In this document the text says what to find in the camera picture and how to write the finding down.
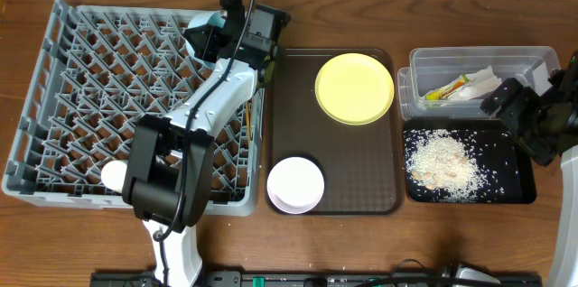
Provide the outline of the light blue bowl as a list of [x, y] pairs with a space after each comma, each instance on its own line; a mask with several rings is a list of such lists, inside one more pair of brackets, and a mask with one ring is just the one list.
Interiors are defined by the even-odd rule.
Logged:
[[182, 33], [190, 56], [208, 68], [214, 67], [225, 41], [221, 32], [224, 24], [220, 12], [204, 11], [195, 14]]

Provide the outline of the white paper napkin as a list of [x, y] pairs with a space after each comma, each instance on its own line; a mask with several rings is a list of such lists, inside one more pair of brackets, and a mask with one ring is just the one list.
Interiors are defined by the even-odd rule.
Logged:
[[470, 74], [458, 77], [451, 91], [444, 97], [445, 100], [465, 101], [485, 96], [502, 84], [491, 66]]

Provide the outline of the green snack wrapper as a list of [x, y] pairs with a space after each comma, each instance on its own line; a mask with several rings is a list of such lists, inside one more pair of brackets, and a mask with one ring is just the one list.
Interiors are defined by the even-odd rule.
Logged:
[[460, 75], [457, 79], [453, 80], [449, 84], [446, 84], [443, 87], [429, 91], [425, 95], [425, 99], [432, 101], [444, 100], [452, 93], [457, 91], [459, 88], [468, 84], [469, 82], [470, 80], [465, 75]]

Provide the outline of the wooden chopstick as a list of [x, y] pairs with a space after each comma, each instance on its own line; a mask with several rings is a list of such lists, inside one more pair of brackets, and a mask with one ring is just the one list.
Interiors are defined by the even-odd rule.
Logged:
[[245, 104], [246, 127], [247, 127], [247, 144], [251, 141], [251, 104], [249, 101]]
[[255, 112], [256, 112], [255, 108], [256, 108], [256, 97], [253, 96], [249, 102], [249, 109], [248, 109], [249, 121], [247, 122], [251, 136], [255, 135]]

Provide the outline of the rice food scraps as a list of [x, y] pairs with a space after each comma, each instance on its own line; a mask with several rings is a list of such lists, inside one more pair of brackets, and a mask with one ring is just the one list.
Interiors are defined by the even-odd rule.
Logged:
[[478, 130], [409, 129], [403, 136], [406, 170], [417, 186], [435, 201], [451, 203], [489, 202], [491, 192], [501, 194], [498, 172], [482, 157], [489, 143]]

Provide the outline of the pink bowl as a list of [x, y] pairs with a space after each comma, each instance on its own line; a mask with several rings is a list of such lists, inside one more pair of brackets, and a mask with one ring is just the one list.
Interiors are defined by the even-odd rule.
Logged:
[[324, 190], [322, 171], [303, 157], [283, 159], [267, 176], [267, 196], [285, 214], [298, 215], [312, 210], [321, 201]]

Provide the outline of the white paper cup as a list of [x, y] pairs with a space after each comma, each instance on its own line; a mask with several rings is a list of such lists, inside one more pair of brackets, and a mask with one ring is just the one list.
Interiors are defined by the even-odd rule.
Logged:
[[117, 193], [121, 193], [127, 171], [127, 161], [114, 160], [104, 165], [100, 179], [104, 186]]

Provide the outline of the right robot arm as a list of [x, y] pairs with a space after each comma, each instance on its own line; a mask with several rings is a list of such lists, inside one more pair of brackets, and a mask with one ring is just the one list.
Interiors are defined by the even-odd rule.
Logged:
[[563, 199], [548, 286], [577, 284], [577, 54], [555, 70], [551, 87], [538, 95], [517, 79], [506, 79], [480, 104], [512, 133], [536, 163], [547, 166], [559, 155]]

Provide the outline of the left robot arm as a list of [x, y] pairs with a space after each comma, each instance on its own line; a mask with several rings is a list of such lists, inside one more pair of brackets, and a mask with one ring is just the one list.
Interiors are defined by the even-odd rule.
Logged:
[[196, 224], [207, 207], [215, 140], [233, 114], [271, 79], [289, 13], [219, 0], [220, 11], [193, 17], [182, 37], [209, 77], [164, 116], [136, 124], [122, 186], [125, 203], [155, 242], [155, 280], [192, 286], [202, 269]]

